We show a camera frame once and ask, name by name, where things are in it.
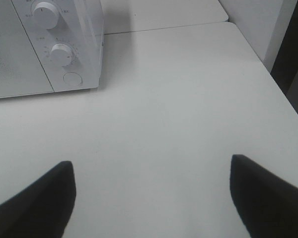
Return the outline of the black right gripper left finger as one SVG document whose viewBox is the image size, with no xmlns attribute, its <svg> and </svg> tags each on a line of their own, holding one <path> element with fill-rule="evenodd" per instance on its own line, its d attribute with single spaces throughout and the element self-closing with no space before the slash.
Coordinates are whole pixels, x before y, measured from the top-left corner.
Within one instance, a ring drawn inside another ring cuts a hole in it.
<svg viewBox="0 0 298 238">
<path fill-rule="evenodd" d="M 62 161 L 0 204 L 0 238 L 61 238 L 75 199 L 73 164 Z"/>
</svg>

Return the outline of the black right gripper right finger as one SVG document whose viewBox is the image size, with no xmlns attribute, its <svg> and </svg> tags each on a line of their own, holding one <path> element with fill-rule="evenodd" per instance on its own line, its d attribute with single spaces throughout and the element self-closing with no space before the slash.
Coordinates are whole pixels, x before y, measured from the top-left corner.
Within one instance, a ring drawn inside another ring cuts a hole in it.
<svg viewBox="0 0 298 238">
<path fill-rule="evenodd" d="M 252 238 L 298 238 L 298 188 L 244 155 L 233 155 L 230 194 Z"/>
</svg>

